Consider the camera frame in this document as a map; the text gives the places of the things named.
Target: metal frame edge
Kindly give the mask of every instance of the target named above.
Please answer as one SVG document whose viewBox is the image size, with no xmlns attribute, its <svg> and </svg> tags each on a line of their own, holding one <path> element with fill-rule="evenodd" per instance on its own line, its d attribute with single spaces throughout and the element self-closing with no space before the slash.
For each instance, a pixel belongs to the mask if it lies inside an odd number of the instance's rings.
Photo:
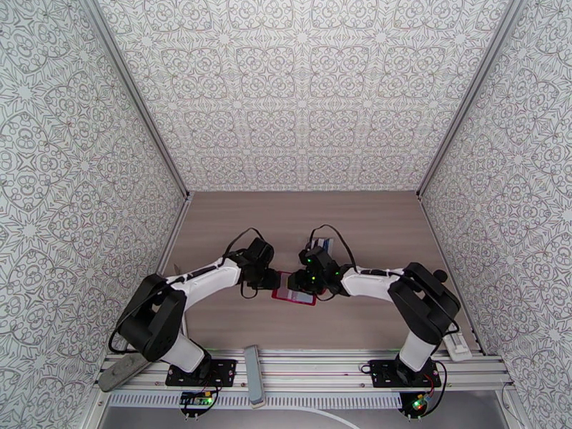
<svg viewBox="0 0 572 429">
<path fill-rule="evenodd" d="M 129 95 L 129 98 L 131 99 L 131 102 L 137 114 L 139 115 L 139 118 L 143 122 L 147 132 L 159 150 L 159 154 L 163 158 L 167 169 L 171 173 L 175 183 L 177 183 L 177 186 L 179 187 L 183 197 L 186 197 L 189 194 L 189 190 L 185 186 L 182 175 L 177 169 L 177 165 L 174 163 L 173 157 L 169 152 L 167 145 L 163 141 L 163 138 L 161 138 L 161 134 L 159 133 L 153 116 L 151 115 L 149 108 L 145 104 L 145 101 L 143 100 L 143 97 L 139 92 L 137 85 L 135 84 L 135 80 L 131 75 L 125 59 L 123 59 L 119 45 L 117 44 L 112 30 L 109 28 L 107 21 L 104 18 L 103 12 L 99 6 L 99 2 L 97 0 L 79 0 L 79 3 L 82 5 L 87 18 L 92 25 L 92 30 L 96 38 L 102 44 L 103 50 L 106 52 L 107 58 L 115 69 L 120 82 L 123 83 L 125 91 L 127 92 L 127 95 Z"/>
<path fill-rule="evenodd" d="M 84 416 L 78 427 L 82 429 L 97 429 L 103 421 L 111 397 L 111 393 L 103 393 L 94 385 L 89 394 L 89 407 L 84 411 Z"/>
<path fill-rule="evenodd" d="M 484 355 L 489 355 L 490 353 L 488 352 L 486 347 L 483 346 L 483 342 L 480 339 L 483 336 L 483 334 L 480 331 L 480 328 L 477 326 L 477 323 L 472 318 L 471 313 L 469 312 L 469 310 L 467 310 L 467 302 L 465 300 L 465 297 L 463 296 L 463 293 L 460 291 L 460 288 L 457 284 L 457 280 L 455 279 L 455 273 L 454 273 L 453 269 L 451 268 L 451 266 L 449 265 L 449 262 L 447 261 L 447 257 L 445 256 L 445 252 L 443 251 L 443 248 L 441 247 L 441 243 L 439 242 L 437 234 L 435 233 L 435 228 L 434 228 L 433 224 L 431 223 L 431 220 L 429 219 L 429 216 L 427 214 L 427 210 L 425 210 L 425 206 L 423 205 L 423 201 L 421 201 L 421 200 L 419 201 L 419 206 L 421 207 L 421 212 L 423 213 L 423 216 L 425 217 L 425 221 L 427 222 L 427 225 L 429 226 L 429 231 L 431 232 L 431 236 L 433 237 L 433 240 L 435 241 L 435 245 L 437 245 L 437 250 L 439 251 L 439 255 L 441 256 L 441 259 L 443 260 L 443 263 L 445 263 L 445 267 L 447 268 L 447 271 L 449 272 L 449 280 L 453 283 L 453 288 L 457 292 L 457 296 L 459 296 L 460 303 L 463 306 L 463 309 L 464 309 L 465 315 L 467 316 L 467 319 L 469 321 L 470 327 L 473 330 L 473 334 L 476 336 L 477 344 L 479 345 L 481 352 Z"/>
<path fill-rule="evenodd" d="M 169 239 L 167 240 L 167 243 L 163 248 L 163 252 L 159 259 L 159 264 L 157 265 L 157 273 L 161 275 L 164 273 L 165 268 L 167 267 L 167 261 L 169 260 L 169 257 L 171 257 L 171 252 L 173 251 L 174 244 L 177 241 L 177 238 L 179 237 L 179 233 L 183 226 L 184 220 L 187 217 L 189 208 L 191 207 L 192 197 L 193 195 L 189 194 L 189 196 L 185 198 L 183 203 L 181 204 L 181 208 L 179 209 L 179 214 L 177 215 L 177 218 L 171 230 L 171 235 L 169 236 Z"/>
<path fill-rule="evenodd" d="M 473 107 L 473 102 L 480 93 L 483 85 L 485 84 L 490 71 L 497 62 L 498 57 L 508 41 L 508 38 L 513 33 L 516 23 L 521 18 L 523 10 L 525 9 L 528 0 L 509 0 L 509 3 L 504 11 L 503 17 L 500 19 L 497 29 L 490 39 L 490 43 L 485 51 L 485 56 L 480 61 L 480 64 L 471 80 L 469 87 L 461 101 L 445 136 L 441 140 L 425 175 L 421 179 L 419 187 L 417 188 L 417 196 L 421 198 L 430 184 L 435 171 L 443 160 L 451 142 L 463 124 L 468 112 Z"/>
<path fill-rule="evenodd" d="M 509 429 L 532 429 L 533 426 L 526 414 L 526 409 L 514 388 L 506 389 L 504 398 L 502 390 L 497 390 L 495 393 Z"/>
</svg>

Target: white patterned wall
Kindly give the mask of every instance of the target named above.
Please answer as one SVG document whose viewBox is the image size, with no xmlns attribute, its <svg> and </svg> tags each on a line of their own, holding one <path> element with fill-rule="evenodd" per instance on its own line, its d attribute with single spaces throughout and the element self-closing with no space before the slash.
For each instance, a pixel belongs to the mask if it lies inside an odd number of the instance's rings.
<svg viewBox="0 0 572 429">
<path fill-rule="evenodd" d="M 192 190 L 413 189 L 507 0 L 99 0 Z"/>
<path fill-rule="evenodd" d="M 182 195 L 77 0 L 0 21 L 0 427 L 75 428 Z"/>
<path fill-rule="evenodd" d="M 530 0 L 423 203 L 537 428 L 572 427 L 572 0 Z"/>
</svg>

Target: black cable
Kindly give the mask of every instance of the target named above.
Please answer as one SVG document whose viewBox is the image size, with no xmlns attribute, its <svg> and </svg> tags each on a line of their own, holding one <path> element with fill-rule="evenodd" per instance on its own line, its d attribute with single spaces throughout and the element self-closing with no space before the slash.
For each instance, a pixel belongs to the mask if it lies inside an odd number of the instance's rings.
<svg viewBox="0 0 572 429">
<path fill-rule="evenodd" d="M 352 268 L 354 269 L 354 271 L 357 272 L 357 271 L 358 271 L 358 266 L 355 264 L 355 258 L 353 257 L 352 250 L 351 250 L 350 247 L 347 245 L 347 243 L 345 242 L 345 240 L 344 240 L 344 238 L 342 237 L 342 235 L 340 234 L 340 232 L 337 231 L 337 230 L 335 229 L 335 227 L 333 227 L 332 225 L 330 225 L 330 224 L 323 224 L 323 225 L 320 225 L 319 227 L 313 229 L 312 232 L 310 233 L 310 240 L 309 240 L 309 242 L 308 242 L 309 246 L 310 246 L 310 247 L 312 246 L 312 239 L 314 238 L 314 233 L 315 233 L 317 230 L 320 230 L 320 229 L 322 229 L 322 228 L 324 228 L 324 227 L 328 227 L 328 228 L 331 228 L 332 230 L 334 230 L 335 234 L 337 234 L 337 236 L 340 238 L 340 241 L 341 241 L 342 245 L 344 245 L 344 248 L 345 248 L 345 250 L 347 251 L 347 255 L 350 256 L 350 261 L 352 262 Z"/>
<path fill-rule="evenodd" d="M 441 400 L 443 399 L 443 396 L 445 395 L 445 389 L 447 387 L 447 368 L 445 367 L 445 365 L 441 362 L 441 361 L 435 361 L 436 363 L 440 364 L 441 367 L 443 368 L 443 372 L 445 372 L 445 379 L 443 380 L 443 389 L 441 390 L 441 394 L 439 396 L 439 398 L 437 399 L 437 403 L 435 404 L 434 407 L 432 407 L 429 411 L 427 411 L 425 414 L 422 415 L 422 417 L 425 417 L 429 414 L 431 414 L 434 410 L 437 409 L 437 407 L 439 406 L 439 404 L 441 403 Z"/>
<path fill-rule="evenodd" d="M 227 246 L 227 249 L 225 250 L 225 253 L 222 255 L 222 261 L 221 263 L 218 265 L 219 267 L 222 266 L 222 263 L 225 262 L 226 258 L 228 257 L 228 254 L 230 253 L 230 250 L 232 249 L 232 246 L 236 243 L 236 241 L 238 239 L 240 239 L 242 236 L 244 236 L 246 233 L 248 233 L 250 230 L 256 232 L 256 234 L 258 235 L 258 237 L 260 237 L 260 239 L 264 240 L 266 242 L 266 240 L 264 239 L 264 237 L 262 237 L 262 235 L 260 234 L 260 231 L 258 231 L 256 228 L 254 227 L 248 227 L 245 231 L 243 231 L 242 233 L 240 233 L 238 236 L 236 236 Z"/>
<path fill-rule="evenodd" d="M 219 375 L 219 378 L 222 379 L 222 376 L 220 375 L 219 371 L 216 370 L 216 372 L 217 372 L 217 374 Z M 210 409 L 217 404 L 217 402 L 218 402 L 218 400 L 219 400 L 219 393 L 220 393 L 221 390 L 222 390 L 222 387 L 219 387 L 218 385 L 215 385 L 215 386 L 214 386 L 214 391 L 216 392 L 217 397 L 215 397 L 215 399 L 212 401 L 212 403 L 209 405 L 209 407 L 208 407 L 206 410 L 204 410 L 203 413 L 201 413 L 201 416 L 203 416 L 204 414 L 208 413 L 208 412 L 210 411 Z"/>
<path fill-rule="evenodd" d="M 240 282 L 240 296 L 245 299 L 254 299 L 258 296 L 258 287 L 255 288 L 255 293 L 253 296 L 245 296 L 245 282 L 244 280 Z"/>
<path fill-rule="evenodd" d="M 332 299 L 334 299 L 335 295 L 332 293 L 332 296 L 327 297 L 326 299 L 320 299 L 317 295 L 316 295 L 316 299 L 322 302 L 327 302 L 327 301 L 331 301 Z"/>
<path fill-rule="evenodd" d="M 170 284 L 167 284 L 167 282 L 164 282 L 161 287 L 159 287 L 157 290 L 155 290 L 153 293 L 151 293 L 151 295 L 149 295 L 145 299 L 143 299 L 139 304 L 137 304 L 137 306 L 133 310 L 131 310 L 125 316 L 123 316 L 123 318 L 121 320 L 117 321 L 117 325 L 113 329 L 113 332 L 109 336 L 109 340 L 107 341 L 107 347 L 111 352 L 117 353 L 120 355 L 125 355 L 127 353 L 138 353 L 139 352 L 138 350 L 135 350 L 135 349 L 123 349 L 123 350 L 115 349 L 115 347 L 113 347 L 113 339 L 115 338 L 115 335 L 119 331 L 120 327 L 123 325 L 123 322 L 125 322 L 125 320 L 129 316 L 131 316 L 134 312 L 136 312 L 139 308 L 141 308 L 141 306 L 143 306 L 144 303 L 149 302 L 152 298 L 157 296 L 159 293 L 161 293 L 163 290 L 165 290 L 169 286 L 170 286 Z"/>
</svg>

